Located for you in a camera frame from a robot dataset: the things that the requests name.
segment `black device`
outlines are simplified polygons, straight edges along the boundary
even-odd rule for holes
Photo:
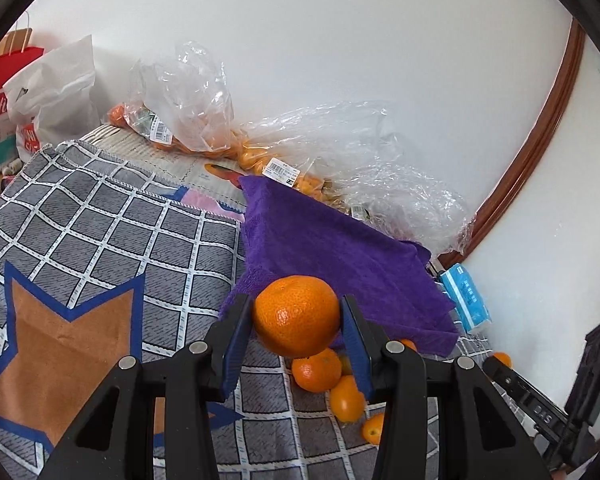
[[[40,480],[153,478],[155,397],[166,398],[169,480],[216,480],[206,402],[223,402],[237,383],[251,333],[250,298],[236,297],[204,341],[141,364],[122,358],[49,457]],[[440,480],[548,480],[549,471],[506,402],[469,357],[422,358],[366,322],[352,296],[340,300],[341,330],[356,383],[386,402],[374,480],[425,478],[427,397],[440,412]]]
[[[600,414],[600,325],[586,336],[564,410],[495,357],[488,358],[482,368],[535,422],[536,444],[550,469],[563,463],[578,468],[595,455],[596,441],[589,428]]]

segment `small orange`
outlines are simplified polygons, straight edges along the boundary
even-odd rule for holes
[[[308,196],[310,196],[314,200],[317,200],[318,202],[324,202],[324,200],[326,198],[324,196],[324,193],[322,193],[319,189],[316,189],[315,191],[312,191],[311,193],[309,193]]]
[[[324,186],[324,180],[314,177],[309,173],[299,176],[294,187],[302,194],[312,196],[315,191],[320,191]]]
[[[505,354],[504,352],[495,352],[493,356],[506,367],[511,368],[513,362],[511,361],[511,357],[509,356],[509,354]]]
[[[362,426],[362,437],[374,446],[380,446],[382,437],[382,425],[384,424],[384,413],[378,413],[372,416],[365,425]]]
[[[342,376],[329,395],[331,411],[340,422],[356,422],[365,413],[365,396],[353,375]]]
[[[256,298],[253,327],[263,346],[275,354],[293,359],[316,355],[340,329],[338,297],[320,278],[280,278]]]
[[[116,126],[118,128],[128,128],[129,125],[126,123],[125,119],[125,105],[121,104],[118,106],[114,106],[109,113],[107,114],[109,118],[109,123],[111,126]]]
[[[327,348],[311,357],[294,359],[291,373],[298,386],[314,394],[331,390],[342,375],[342,364],[338,354]]]
[[[400,342],[405,345],[407,348],[411,348],[414,352],[418,351],[418,347],[416,343],[414,343],[411,339],[400,339]]]
[[[273,156],[269,154],[269,150],[267,148],[258,148],[245,144],[242,147],[240,155],[238,155],[238,164],[240,164],[240,167],[243,170],[250,170],[254,167],[256,162],[259,160],[264,160],[264,158],[267,156],[269,160],[271,160],[271,157]]]
[[[264,169],[267,167],[267,164],[270,163],[272,157],[265,156],[261,160],[256,161],[256,163],[251,167],[251,172],[256,175],[261,175]]]

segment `brown molding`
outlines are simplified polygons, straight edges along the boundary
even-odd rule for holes
[[[525,185],[525,182],[534,172],[569,104],[573,86],[580,70],[585,38],[586,34],[583,28],[573,19],[560,70],[558,70],[554,86],[549,93],[542,111],[538,115],[536,124],[531,133],[529,133],[529,137],[522,146],[522,149],[520,149],[509,169],[496,186],[496,189],[485,200],[480,209],[478,209],[475,216],[472,240],[464,250],[464,254],[454,251],[438,257],[440,263],[446,269],[464,261],[480,242],[484,240],[484,237],[496,225],[502,215],[504,215],[504,212],[509,208]]]

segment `barcode sticker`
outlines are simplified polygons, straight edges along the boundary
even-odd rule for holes
[[[352,205],[351,206],[351,217],[355,220],[365,221],[369,216],[369,213],[366,212],[366,209],[361,205]]]
[[[264,176],[284,184],[285,186],[293,187],[300,175],[300,170],[296,170],[293,166],[282,162],[278,158],[272,158],[267,167],[262,171]]]
[[[149,130],[149,138],[155,142],[160,142],[161,144],[171,144],[173,135],[167,128],[167,125],[164,124],[158,116],[155,116],[151,123],[151,129]]]

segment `white paper bag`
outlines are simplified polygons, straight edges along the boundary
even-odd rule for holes
[[[77,139],[100,125],[90,92],[96,79],[91,36],[56,48],[4,85],[24,162],[50,142]]]

